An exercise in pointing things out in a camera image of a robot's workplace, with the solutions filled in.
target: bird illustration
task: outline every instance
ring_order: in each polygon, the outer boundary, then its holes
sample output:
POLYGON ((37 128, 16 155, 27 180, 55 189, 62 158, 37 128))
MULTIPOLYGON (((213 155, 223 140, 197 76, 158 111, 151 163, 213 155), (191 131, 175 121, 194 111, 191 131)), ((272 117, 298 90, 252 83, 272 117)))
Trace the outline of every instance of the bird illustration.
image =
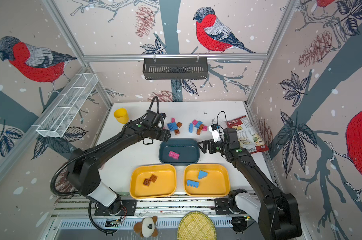
POLYGON ((207 52, 224 52, 230 48, 239 48, 248 53, 255 53, 247 49, 232 33, 229 27, 225 26, 216 16, 211 7, 201 7, 194 14, 196 20, 197 39, 207 48, 207 52))
MULTIPOLYGON (((350 120, 345 136, 348 148, 347 154, 340 154, 334 151, 333 145, 330 142, 326 142, 331 146, 333 151, 333 157, 329 160, 333 161, 335 154, 342 156, 351 161, 362 175, 362 111, 350 120)), ((353 191, 355 191, 357 198, 354 200, 359 202, 362 188, 360 190, 356 190, 350 183, 345 182, 344 184, 348 185, 353 191)))
POLYGON ((25 77, 40 83, 52 83, 64 74, 63 70, 71 60, 77 59, 68 54, 57 53, 49 48, 31 46, 13 36, 0 39, 0 58, 9 60, 25 77))

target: yellow tray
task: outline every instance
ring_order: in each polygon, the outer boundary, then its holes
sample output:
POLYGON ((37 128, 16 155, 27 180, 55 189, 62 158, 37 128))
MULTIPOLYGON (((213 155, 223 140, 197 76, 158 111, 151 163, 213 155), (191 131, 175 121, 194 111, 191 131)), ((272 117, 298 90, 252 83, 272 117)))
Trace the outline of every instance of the yellow tray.
POLYGON ((192 197, 224 197, 230 191, 228 171, 219 164, 191 164, 184 171, 184 189, 192 197), (200 170, 207 172, 203 179, 198 179, 200 170), (198 188, 186 185, 188 180, 198 182, 198 188))
POLYGON ((132 173, 130 180, 130 196, 135 199, 168 197, 173 195, 177 187, 175 168, 170 164, 138 167, 132 173), (149 186, 143 185, 145 178, 157 176, 149 186))

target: plush dog toy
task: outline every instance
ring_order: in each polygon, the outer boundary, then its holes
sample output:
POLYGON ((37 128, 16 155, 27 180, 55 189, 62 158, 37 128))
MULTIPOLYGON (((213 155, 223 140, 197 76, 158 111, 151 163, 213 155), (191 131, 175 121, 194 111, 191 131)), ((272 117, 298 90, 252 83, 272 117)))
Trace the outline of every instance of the plush dog toy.
POLYGON ((158 231, 155 222, 157 222, 157 217, 146 217, 142 222, 136 223, 133 229, 136 233, 140 233, 141 237, 156 237, 158 231))

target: white table surface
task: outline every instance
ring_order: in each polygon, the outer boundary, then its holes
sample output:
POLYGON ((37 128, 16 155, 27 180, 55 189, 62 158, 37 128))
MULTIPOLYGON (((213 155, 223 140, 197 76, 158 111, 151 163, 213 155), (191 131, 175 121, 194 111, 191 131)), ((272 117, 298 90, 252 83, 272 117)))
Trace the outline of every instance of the white table surface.
MULTIPOLYGON (((125 108, 129 114, 129 119, 134 120, 145 114, 150 103, 114 103, 107 117, 105 126, 102 129, 101 135, 97 144, 100 144, 109 138, 118 134, 123 124, 119 123, 113 116, 113 113, 119 108, 125 108)), ((152 110, 156 111, 156 103, 153 104, 152 110)), ((201 131, 200 135, 196 134, 194 128, 193 133, 189 133, 189 124, 196 119, 202 121, 204 125, 211 125, 212 120, 216 121, 217 114, 220 111, 226 112, 228 121, 247 115, 243 102, 241 101, 214 101, 214 102, 164 102, 159 103, 159 112, 165 113, 167 118, 166 123, 171 122, 171 118, 175 118, 176 122, 181 122, 183 125, 180 134, 175 135, 172 131, 172 138, 193 138, 197 142, 212 139, 212 134, 209 131, 201 131)), ((219 124, 226 127, 224 123, 225 117, 221 113, 219 116, 219 124)), ((102 181, 111 189, 118 193, 129 192, 130 179, 133 171, 139 166, 161 164, 158 159, 159 146, 161 142, 155 140, 152 145, 144 145, 142 142, 136 143, 122 150, 116 156, 113 156, 99 170, 102 181)), ((252 154, 256 164, 271 179, 268 168, 266 166, 262 153, 252 154)), ((219 153, 203 154, 200 151, 200 159, 198 164, 221 164, 229 173, 231 189, 244 188, 252 190, 246 178, 227 162, 219 153)), ((183 187, 184 169, 186 166, 175 166, 177 170, 177 189, 176 193, 185 193, 183 187)))

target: plastic tray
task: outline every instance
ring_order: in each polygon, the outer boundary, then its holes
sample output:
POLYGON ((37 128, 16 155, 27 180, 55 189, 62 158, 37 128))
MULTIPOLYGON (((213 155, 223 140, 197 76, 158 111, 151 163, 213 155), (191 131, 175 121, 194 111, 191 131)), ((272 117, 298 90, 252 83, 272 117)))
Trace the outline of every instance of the plastic tray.
POLYGON ((200 159, 198 142, 190 138, 170 138, 167 142, 161 143, 158 158, 161 163, 174 166, 194 164, 200 159), (169 157, 169 151, 179 153, 178 160, 169 157))
POLYGON ((136 168, 130 180, 130 196, 135 199, 168 197, 173 195, 177 187, 175 168, 170 164, 142 166, 136 168), (143 185, 145 178, 157 176, 149 186, 143 185))
POLYGON ((192 197, 224 197, 230 191, 228 171, 219 164, 189 165, 184 171, 184 189, 186 194, 192 197), (203 179, 198 179, 200 170, 207 172, 203 179), (188 180, 198 182, 198 188, 187 186, 188 180))

